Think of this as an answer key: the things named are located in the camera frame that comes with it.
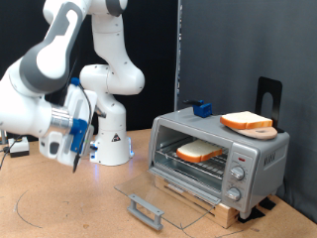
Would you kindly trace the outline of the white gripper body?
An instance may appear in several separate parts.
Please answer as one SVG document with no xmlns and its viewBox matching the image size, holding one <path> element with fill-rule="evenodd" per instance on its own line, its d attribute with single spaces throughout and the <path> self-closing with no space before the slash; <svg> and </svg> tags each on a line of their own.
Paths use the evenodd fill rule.
<svg viewBox="0 0 317 238">
<path fill-rule="evenodd" d="M 85 156 L 89 151 L 93 134 L 92 115 L 97 95 L 94 91 L 82 89 L 71 84 L 65 98 L 64 107 L 72 118 L 70 130 L 62 137 L 60 144 L 60 162 L 73 166 L 76 155 Z"/>
</svg>

